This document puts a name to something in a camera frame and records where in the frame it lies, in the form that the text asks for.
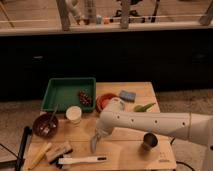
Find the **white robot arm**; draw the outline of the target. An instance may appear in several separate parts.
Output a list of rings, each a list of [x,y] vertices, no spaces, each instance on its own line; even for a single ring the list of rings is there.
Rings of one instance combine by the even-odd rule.
[[[110,135],[115,127],[130,128],[188,140],[206,147],[201,171],[213,169],[213,116],[195,113],[127,112],[120,98],[112,98],[100,113],[91,152],[100,138]]]

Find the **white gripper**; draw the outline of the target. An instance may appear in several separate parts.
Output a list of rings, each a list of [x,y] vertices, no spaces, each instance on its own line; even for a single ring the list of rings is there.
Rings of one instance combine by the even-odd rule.
[[[96,151],[96,145],[99,141],[100,137],[106,137],[112,134],[114,128],[109,127],[101,120],[98,120],[96,123],[96,134],[91,138],[90,141],[90,149],[92,153],[95,153]]]

